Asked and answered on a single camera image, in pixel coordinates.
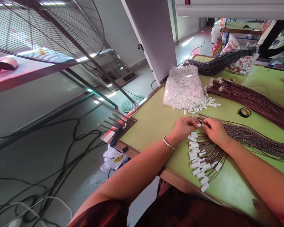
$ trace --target red and white bag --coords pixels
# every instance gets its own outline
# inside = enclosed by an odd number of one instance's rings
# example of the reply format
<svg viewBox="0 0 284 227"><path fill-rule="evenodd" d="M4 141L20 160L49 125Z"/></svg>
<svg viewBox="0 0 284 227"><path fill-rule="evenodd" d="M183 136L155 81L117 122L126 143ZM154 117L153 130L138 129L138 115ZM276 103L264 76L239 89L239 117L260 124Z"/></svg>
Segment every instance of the red and white bag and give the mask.
<svg viewBox="0 0 284 227"><path fill-rule="evenodd" d="M233 34L230 34L228 43L222 50L221 54L229 51L241 49L237 39ZM253 67L255 60L259 57L258 53L253 53L253 56L245 56L232 63L227 69L235 74L248 75Z"/></svg>

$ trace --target green fan base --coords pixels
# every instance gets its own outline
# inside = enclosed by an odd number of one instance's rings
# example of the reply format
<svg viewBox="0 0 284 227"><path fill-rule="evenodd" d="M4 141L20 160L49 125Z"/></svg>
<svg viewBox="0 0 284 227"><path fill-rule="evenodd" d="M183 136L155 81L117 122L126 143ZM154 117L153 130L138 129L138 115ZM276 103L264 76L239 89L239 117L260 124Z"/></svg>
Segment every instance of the green fan base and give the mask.
<svg viewBox="0 0 284 227"><path fill-rule="evenodd" d="M145 97L142 95L137 95L137 96L131 96L131 98L135 101L135 103L132 103L129 99L126 99L122 103L122 110L125 113L130 112L133 108L135 108Z"/></svg>

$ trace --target silver bracelet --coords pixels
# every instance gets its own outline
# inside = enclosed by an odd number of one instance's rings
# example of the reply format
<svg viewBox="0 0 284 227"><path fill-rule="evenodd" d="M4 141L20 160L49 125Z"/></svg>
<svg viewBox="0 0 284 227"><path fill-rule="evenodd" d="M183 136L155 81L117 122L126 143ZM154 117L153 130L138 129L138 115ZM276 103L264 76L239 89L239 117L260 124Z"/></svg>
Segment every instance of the silver bracelet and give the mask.
<svg viewBox="0 0 284 227"><path fill-rule="evenodd" d="M166 140L166 136L164 136L163 141L164 141L165 145L168 146L172 151L175 149L175 148L173 148L172 146L169 145L169 143Z"/></svg>

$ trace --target fan guard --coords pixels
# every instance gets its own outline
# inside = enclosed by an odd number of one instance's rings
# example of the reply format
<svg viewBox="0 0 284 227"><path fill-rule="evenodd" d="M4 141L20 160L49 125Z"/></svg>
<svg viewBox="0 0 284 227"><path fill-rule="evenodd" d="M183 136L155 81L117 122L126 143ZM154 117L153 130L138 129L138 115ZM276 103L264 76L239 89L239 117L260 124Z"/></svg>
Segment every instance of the fan guard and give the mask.
<svg viewBox="0 0 284 227"><path fill-rule="evenodd" d="M87 54L99 54L104 40L93 0L0 1L1 52L67 64L73 58L84 61Z"/></svg>

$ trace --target worker's arm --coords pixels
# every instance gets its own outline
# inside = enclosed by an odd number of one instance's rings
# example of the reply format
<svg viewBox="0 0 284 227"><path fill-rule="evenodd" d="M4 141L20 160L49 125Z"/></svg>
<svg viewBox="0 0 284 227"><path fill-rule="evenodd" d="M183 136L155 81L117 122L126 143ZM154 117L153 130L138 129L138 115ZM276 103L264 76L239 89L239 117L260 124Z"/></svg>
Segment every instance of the worker's arm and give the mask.
<svg viewBox="0 0 284 227"><path fill-rule="evenodd" d="M284 221L284 174L231 139L220 121L204 121L211 126L202 124L209 138L234 159L267 206Z"/></svg>
<svg viewBox="0 0 284 227"><path fill-rule="evenodd" d="M172 147L177 147L198 128L197 124L199 122L193 117L179 118L173 131L166 136L167 142ZM87 198L73 220L88 208L106 200L116 199L130 205L158 175L172 152L162 138L131 159Z"/></svg>

